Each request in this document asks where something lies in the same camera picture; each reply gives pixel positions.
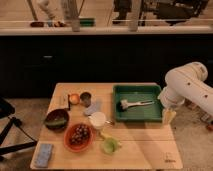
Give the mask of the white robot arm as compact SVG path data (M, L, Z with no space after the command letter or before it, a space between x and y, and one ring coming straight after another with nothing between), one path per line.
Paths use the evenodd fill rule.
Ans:
M213 87L204 83L208 70L200 62L191 62L168 71L165 75L166 86L158 95L163 105L162 123L168 125L176 116L176 109L185 100L199 106L213 117Z

